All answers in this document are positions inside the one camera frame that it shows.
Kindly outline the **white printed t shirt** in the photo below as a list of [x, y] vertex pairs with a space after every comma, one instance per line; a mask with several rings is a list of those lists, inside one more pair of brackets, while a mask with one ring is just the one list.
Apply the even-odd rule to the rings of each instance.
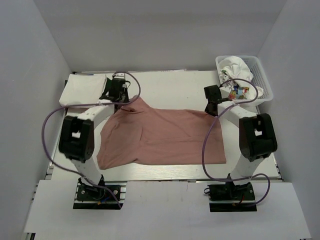
[[254, 75], [242, 58], [234, 55], [216, 58], [216, 67], [222, 89], [226, 90], [229, 99], [251, 101], [256, 96], [263, 96], [261, 87], [256, 86], [257, 91], [253, 87]]

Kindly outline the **pink t shirt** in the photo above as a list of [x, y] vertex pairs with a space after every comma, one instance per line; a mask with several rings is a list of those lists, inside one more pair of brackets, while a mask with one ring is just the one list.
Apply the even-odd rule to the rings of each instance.
[[207, 133], [206, 164], [226, 164], [220, 122], [191, 109], [157, 109], [142, 98], [122, 106], [108, 118], [100, 137], [97, 164], [101, 170], [142, 165], [200, 165]]

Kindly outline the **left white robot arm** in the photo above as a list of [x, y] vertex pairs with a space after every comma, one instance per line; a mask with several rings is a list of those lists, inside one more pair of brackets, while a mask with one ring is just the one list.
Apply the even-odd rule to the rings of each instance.
[[103, 175], [93, 160], [95, 128], [113, 115], [119, 107], [114, 103], [129, 102], [128, 87], [123, 73], [107, 79], [99, 98], [100, 105], [88, 108], [78, 116], [66, 116], [63, 120], [59, 152], [69, 159], [81, 174], [80, 182], [89, 186], [88, 193], [99, 200], [105, 196]]

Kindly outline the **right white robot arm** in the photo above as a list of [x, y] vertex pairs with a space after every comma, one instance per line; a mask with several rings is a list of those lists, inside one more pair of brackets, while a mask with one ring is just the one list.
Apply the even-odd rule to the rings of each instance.
[[205, 112], [214, 116], [210, 130], [225, 117], [238, 127], [240, 157], [227, 178], [214, 178], [209, 175], [205, 166], [205, 147], [209, 138], [206, 134], [201, 151], [201, 164], [205, 175], [217, 182], [230, 183], [225, 188], [226, 195], [236, 200], [244, 193], [242, 185], [248, 184], [256, 175], [257, 167], [278, 149], [278, 143], [269, 114], [256, 114], [242, 108], [237, 102], [223, 98], [219, 85], [204, 88], [207, 106]]

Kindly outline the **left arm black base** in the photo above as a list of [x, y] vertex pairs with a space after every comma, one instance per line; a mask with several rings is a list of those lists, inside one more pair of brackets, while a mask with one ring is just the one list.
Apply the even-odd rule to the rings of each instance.
[[[122, 206], [125, 201], [126, 183], [106, 182], [106, 187], [109, 188], [119, 204]], [[120, 210], [118, 203], [114, 197], [107, 191], [102, 190], [97, 196], [90, 195], [87, 187], [77, 184], [75, 197], [73, 201], [74, 210]]]

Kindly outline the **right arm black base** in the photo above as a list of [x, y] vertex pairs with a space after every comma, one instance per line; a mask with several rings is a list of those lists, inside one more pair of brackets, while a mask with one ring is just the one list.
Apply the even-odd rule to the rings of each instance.
[[211, 184], [204, 189], [211, 213], [256, 212], [256, 197], [252, 184]]

